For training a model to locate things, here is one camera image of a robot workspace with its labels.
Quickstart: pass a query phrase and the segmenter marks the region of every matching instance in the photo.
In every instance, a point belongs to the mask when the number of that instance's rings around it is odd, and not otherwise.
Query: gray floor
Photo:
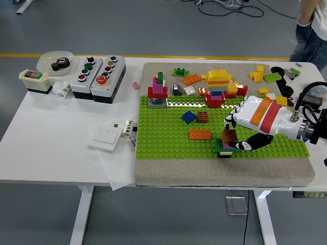
[[[298,0],[262,0],[297,16]],[[34,0],[23,15],[0,5],[0,139],[26,94],[18,79],[38,58],[3,54],[177,55],[287,58],[296,22],[255,0],[262,18],[209,17],[178,0]],[[224,13],[215,4],[203,7]],[[247,191],[96,187],[83,244],[242,244],[245,217],[230,217],[225,196]],[[0,184],[0,244],[69,244],[80,190],[75,186]],[[268,196],[278,244],[325,244],[326,200]],[[263,244],[252,192],[245,244]]]

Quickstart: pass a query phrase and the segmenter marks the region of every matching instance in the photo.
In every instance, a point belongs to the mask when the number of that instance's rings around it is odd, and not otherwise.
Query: table leg
[[[84,231],[94,188],[94,186],[85,185],[79,185],[78,187],[81,189],[82,195],[74,224],[71,245],[82,245],[83,243]]]
[[[26,2],[18,9],[16,14],[23,14],[25,9],[32,3],[33,0],[26,0]]]
[[[264,243],[265,245],[277,245],[266,200],[266,196],[271,192],[271,190],[254,190],[253,192]]]

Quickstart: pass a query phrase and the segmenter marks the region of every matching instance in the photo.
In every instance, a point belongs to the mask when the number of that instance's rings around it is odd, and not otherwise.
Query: control box
[[[19,79],[24,82],[27,90],[31,92],[48,94],[52,89],[47,72],[42,74],[26,69],[19,73]]]
[[[126,73],[124,57],[108,56],[105,58],[91,92],[96,102],[111,104]]]
[[[93,100],[90,88],[102,64],[103,59],[86,58],[76,77],[71,81],[71,88],[75,98]]]

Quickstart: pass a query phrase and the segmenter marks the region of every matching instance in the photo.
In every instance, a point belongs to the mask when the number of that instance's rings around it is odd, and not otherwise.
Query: white table
[[[75,57],[68,74],[52,78],[70,81],[76,77],[84,59]],[[52,92],[48,95],[28,92],[0,142],[0,182],[78,185],[82,196],[71,244],[82,243],[93,187],[110,185],[96,151],[87,145],[87,130],[102,123],[121,124],[128,118],[137,121],[139,90],[134,90],[132,83],[141,83],[143,65],[147,62],[249,62],[296,68],[292,62],[126,58],[127,72],[113,104],[75,99],[72,93],[61,100]],[[324,81],[314,65],[302,65],[302,68],[298,68],[301,70],[298,78],[294,81],[286,78],[288,85],[294,89],[295,101],[303,85]],[[113,165],[123,164],[124,183],[133,186],[135,153],[126,150],[121,142],[112,153],[111,162]],[[327,157],[323,151],[327,149],[327,141],[320,139],[317,145],[307,143],[307,147],[316,174],[314,181],[303,188],[283,187],[274,190],[327,191],[327,168],[323,164]],[[256,196],[265,243],[276,244],[265,199],[271,190],[251,189]]]

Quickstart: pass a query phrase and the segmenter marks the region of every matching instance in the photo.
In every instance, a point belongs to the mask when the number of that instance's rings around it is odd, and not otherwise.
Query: person
[[[327,72],[327,0],[301,0],[295,35],[290,61],[310,62],[321,74]]]

